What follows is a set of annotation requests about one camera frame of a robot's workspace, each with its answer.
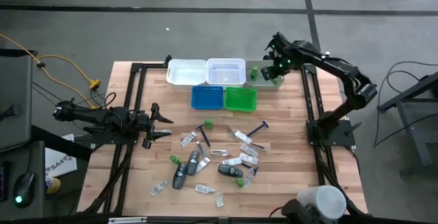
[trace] gray floor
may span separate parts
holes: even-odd
[[[438,0],[312,0],[315,9],[340,10],[436,10]],[[105,5],[174,8],[306,8],[305,0],[0,0],[0,3],[39,5]],[[359,66],[380,84],[389,67],[399,61],[436,60],[438,16],[316,16],[323,51]],[[290,40],[311,40],[307,15],[303,14],[196,14],[196,13],[104,13],[0,11],[0,32],[39,54],[59,54],[76,61],[92,78],[103,81],[105,92],[115,60],[160,60],[174,58],[251,58],[263,56],[271,35],[283,32]],[[14,48],[0,40],[0,48]],[[46,60],[54,77],[89,95],[88,83],[68,63]],[[418,77],[438,67],[402,65]],[[61,98],[80,99],[75,93],[49,81],[37,68],[34,80]],[[391,82],[400,90],[415,83],[394,74]],[[396,95],[387,86],[381,101]],[[71,123],[55,121],[53,106],[39,94],[33,97],[33,122],[62,135],[83,134]],[[401,180],[398,172],[415,165],[413,145],[400,132],[373,148],[377,100],[353,112],[350,119],[363,124],[355,131],[361,179],[371,214],[395,219],[438,221],[438,179],[422,177]],[[381,134],[401,128],[395,110],[381,115]],[[73,188],[80,187],[72,182]],[[65,197],[66,213],[75,194]]]

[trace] wooden table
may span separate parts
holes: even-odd
[[[117,93],[112,106],[123,105],[129,69],[132,62],[115,62],[109,79],[107,93]],[[342,101],[337,79],[318,71],[325,110],[334,110]],[[133,97],[137,86],[134,86]],[[285,76],[280,91],[265,90],[257,93],[257,111],[253,113],[228,110],[194,110],[190,107],[191,91],[175,90],[166,81],[166,70],[148,69],[140,109],[147,112],[157,102],[160,112],[174,124],[158,123],[157,129],[171,129],[172,135],[152,144],[150,150],[141,146],[144,134],[134,146],[127,184],[124,215],[142,216],[262,216],[267,217],[276,207],[284,205],[296,194],[308,187],[318,185],[313,149],[307,142],[305,121],[307,110],[301,75],[293,72]],[[211,148],[208,148],[200,132],[186,148],[180,142],[205,119],[214,122],[212,130],[206,130]],[[197,175],[187,176],[181,190],[172,188],[172,177],[177,168],[169,160],[175,154],[181,161],[187,161],[195,142],[201,140],[206,149],[227,149],[231,158],[242,152],[240,142],[226,131],[231,129],[248,133],[266,120],[268,129],[253,136],[254,141],[269,148],[259,154],[260,169],[252,184],[238,188],[235,178],[217,172],[223,157],[210,156],[211,162]],[[92,154],[83,185],[78,210],[87,208],[108,181],[114,145],[104,145]],[[343,147],[333,147],[337,177],[348,196],[359,209],[366,212],[365,199],[356,161]],[[169,185],[152,197],[149,191],[162,180]],[[195,192],[196,184],[216,189],[214,195]],[[215,198],[224,192],[224,206],[216,207]],[[116,203],[118,186],[114,191],[113,206]]]

